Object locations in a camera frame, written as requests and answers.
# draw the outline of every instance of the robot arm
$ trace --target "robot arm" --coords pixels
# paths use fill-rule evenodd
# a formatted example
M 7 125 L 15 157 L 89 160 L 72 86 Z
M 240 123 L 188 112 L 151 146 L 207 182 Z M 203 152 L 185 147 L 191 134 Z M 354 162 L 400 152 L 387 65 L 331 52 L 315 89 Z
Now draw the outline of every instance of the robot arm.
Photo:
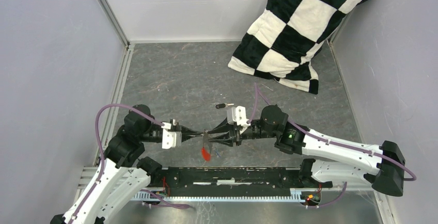
M 134 108 L 153 117 L 145 105 L 136 105 Z M 145 151 L 142 142 L 161 142 L 163 149 L 170 149 L 193 137 L 206 135 L 208 137 L 204 137 L 204 140 L 230 147 L 241 145 L 243 140 L 275 138 L 274 146 L 284 153 L 312 155 L 336 161 L 305 159 L 299 170 L 301 187 L 305 187 L 306 182 L 313 186 L 315 182 L 329 182 L 333 185 L 332 182 L 348 181 L 371 184 L 381 193 L 402 196 L 403 171 L 374 156 L 384 154 L 404 165 L 404 157 L 395 143 L 385 141 L 382 146 L 365 145 L 327 136 L 300 125 L 306 131 L 302 132 L 287 120 L 288 115 L 278 106 L 269 105 L 263 109 L 260 119 L 249 122 L 245 107 L 237 106 L 227 110 L 227 118 L 217 127 L 203 133 L 181 126 L 175 120 L 159 126 L 130 111 L 124 119 L 124 125 L 105 149 L 105 168 L 101 179 L 97 181 L 98 170 L 72 208 L 63 215 L 55 216 L 51 224 L 103 224 L 136 193 L 148 186 L 153 174 L 161 170 L 161 165 L 148 157 L 140 159 L 137 168 L 129 170 Z M 324 137 L 329 142 L 321 142 L 313 136 Z M 342 145 L 366 149 L 372 153 L 347 149 Z M 131 175 L 115 187 L 128 171 Z

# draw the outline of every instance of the small black handle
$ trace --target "small black handle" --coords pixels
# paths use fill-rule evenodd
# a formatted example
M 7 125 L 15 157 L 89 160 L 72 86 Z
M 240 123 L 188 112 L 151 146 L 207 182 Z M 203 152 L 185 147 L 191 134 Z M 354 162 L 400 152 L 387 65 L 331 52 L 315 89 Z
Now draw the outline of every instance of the small black handle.
M 222 109 L 227 107 L 227 104 L 216 104 L 216 109 Z

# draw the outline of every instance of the speckled gray floor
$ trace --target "speckled gray floor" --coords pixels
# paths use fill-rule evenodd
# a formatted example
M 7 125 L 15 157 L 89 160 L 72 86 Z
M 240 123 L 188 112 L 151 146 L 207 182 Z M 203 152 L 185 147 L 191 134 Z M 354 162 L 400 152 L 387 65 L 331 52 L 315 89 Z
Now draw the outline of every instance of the speckled gray floor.
M 122 103 L 146 104 L 159 120 L 177 119 L 195 130 L 211 129 L 225 117 L 217 103 L 234 103 L 251 113 L 253 84 L 272 103 L 297 123 L 335 137 L 359 141 L 329 47 L 313 60 L 319 74 L 319 94 L 313 95 L 256 78 L 227 67 L 238 42 L 136 44 Z M 260 103 L 258 118 L 265 107 Z M 116 128 L 123 124 L 125 110 L 119 110 Z M 201 157 L 201 138 L 186 141 L 181 147 L 161 149 L 161 144 L 146 144 L 146 154 L 163 166 L 299 166 L 304 156 L 287 155 L 274 148 L 272 139 L 248 140 L 239 147 L 214 145 L 218 154 L 210 162 Z

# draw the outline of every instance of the cable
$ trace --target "cable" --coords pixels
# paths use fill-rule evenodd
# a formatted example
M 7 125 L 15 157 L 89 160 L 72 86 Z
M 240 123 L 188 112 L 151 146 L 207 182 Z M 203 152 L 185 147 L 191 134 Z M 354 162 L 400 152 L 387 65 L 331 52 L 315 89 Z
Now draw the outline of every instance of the cable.
M 251 121 L 254 119 L 254 116 L 256 114 L 256 110 L 257 110 L 257 104 L 258 104 L 258 100 L 259 100 L 259 94 L 257 91 L 257 83 L 254 82 L 254 107 L 253 107 L 253 112 L 251 113 L 251 116 L 249 117 L 249 120 L 246 122 L 248 124 L 251 123 Z
M 257 86 L 256 86 L 256 90 L 257 90 L 258 94 L 263 98 L 263 100 L 268 105 L 271 105 L 271 102 L 260 92 L 260 89 Z M 342 144 L 342 143 L 335 142 L 335 141 L 330 141 L 329 142 L 329 140 L 327 140 L 325 138 L 319 137 L 317 135 L 314 135 L 314 134 L 311 134 L 311 133 L 305 131 L 302 127 L 300 127 L 298 124 L 296 124 L 292 120 L 292 118 L 288 117 L 288 121 L 295 128 L 297 128 L 299 131 L 303 132 L 304 134 L 306 134 L 306 135 L 308 135 L 308 136 L 310 136 L 312 138 L 317 139 L 318 141 L 322 141 L 322 142 L 325 142 L 325 143 L 330 143 L 331 145 L 335 145 L 335 146 L 338 146 L 338 147 L 355 150 L 355 151 L 358 151 L 358 152 L 363 152 L 363 153 L 370 154 L 370 155 L 375 155 L 375 156 L 377 156 L 377 157 L 379 157 L 381 159 L 384 159 L 386 161 L 389 161 L 389 162 L 393 163 L 394 165 L 400 167 L 403 171 L 407 172 L 412 177 L 412 178 L 403 178 L 404 181 L 415 181 L 415 180 L 417 180 L 417 176 L 411 170 L 409 170 L 406 166 L 402 165 L 398 161 L 396 161 L 396 160 L 394 160 L 394 159 L 392 159 L 392 158 L 390 158 L 390 157 L 388 157 L 386 155 L 379 154 L 379 153 L 373 153 L 372 151 L 367 150 L 367 149 L 357 148 L 357 147 L 354 147 L 354 146 L 350 146 L 350 145 L 347 145 L 347 144 Z
M 161 196 L 151 192 L 150 190 L 142 189 L 140 191 L 147 192 L 147 193 L 151 194 L 153 197 L 157 198 L 160 202 L 165 204 L 165 205 L 150 205 L 151 207 L 174 207 L 174 208 L 179 209 L 179 210 L 186 210 L 186 209 L 190 208 L 190 205 L 188 205 L 188 204 L 172 204 L 172 203 L 164 200 Z
M 310 209 L 319 209 L 321 207 L 326 207 L 326 206 L 332 205 L 333 203 L 339 201 L 343 197 L 343 195 L 345 194 L 346 190 L 347 190 L 347 183 L 345 182 L 344 185 L 343 185 L 341 194 L 339 194 L 339 196 L 336 197 L 333 201 L 325 203 L 325 204 L 322 204 L 322 205 L 317 205 L 317 206 L 306 205 L 306 209 L 308 209 L 308 208 L 310 208 Z
M 148 119 L 149 121 L 160 125 L 160 126 L 164 126 L 164 123 L 159 122 L 153 118 L 151 118 L 150 116 L 148 116 L 147 114 L 141 112 L 140 110 L 133 108 L 129 105 L 125 105 L 125 104 L 107 104 L 105 106 L 103 106 L 96 115 L 96 120 L 95 120 L 95 131 L 96 131 L 96 140 L 97 140 L 97 146 L 99 148 L 99 154 L 100 154 L 100 169 L 99 169 L 99 174 L 96 178 L 96 181 L 93 183 L 93 185 L 91 186 L 90 190 L 87 192 L 87 194 L 84 196 L 84 198 L 82 199 L 82 201 L 77 205 L 76 210 L 73 212 L 73 214 L 71 215 L 71 218 L 68 222 L 68 224 L 72 224 L 72 222 L 75 220 L 75 217 L 77 216 L 77 214 L 79 213 L 79 211 L 81 210 L 82 206 L 84 205 L 85 201 L 87 201 L 88 197 L 91 195 L 91 193 L 93 192 L 93 190 L 95 189 L 95 187 L 97 186 L 96 182 L 99 182 L 102 174 L 103 174 L 103 170 L 105 170 L 105 156 L 103 154 L 103 147 L 102 147 L 102 140 L 100 139 L 100 135 L 99 135 L 99 119 L 100 116 L 102 115 L 102 112 L 108 108 L 111 107 L 122 107 L 122 108 L 126 108 L 129 109 L 137 114 L 139 114 L 140 116 Z

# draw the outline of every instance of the checkered pillow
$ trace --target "checkered pillow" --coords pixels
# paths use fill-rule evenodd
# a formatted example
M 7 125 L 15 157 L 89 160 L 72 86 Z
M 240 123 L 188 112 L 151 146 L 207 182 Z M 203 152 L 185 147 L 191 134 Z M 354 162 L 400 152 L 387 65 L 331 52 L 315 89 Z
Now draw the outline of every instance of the checkered pillow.
M 228 66 L 313 94 L 318 74 L 310 60 L 343 17 L 366 0 L 268 0 Z

